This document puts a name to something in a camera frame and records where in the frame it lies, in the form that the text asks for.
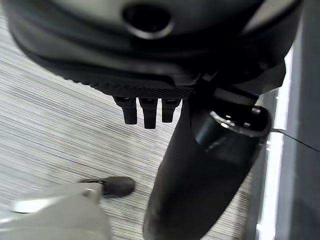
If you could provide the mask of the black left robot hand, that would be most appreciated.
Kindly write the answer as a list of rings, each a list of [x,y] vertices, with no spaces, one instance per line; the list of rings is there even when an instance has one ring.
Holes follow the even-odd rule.
[[[272,128],[260,95],[283,84],[301,0],[3,0],[33,62],[112,96],[128,125],[181,114],[146,207],[146,240],[199,240]]]

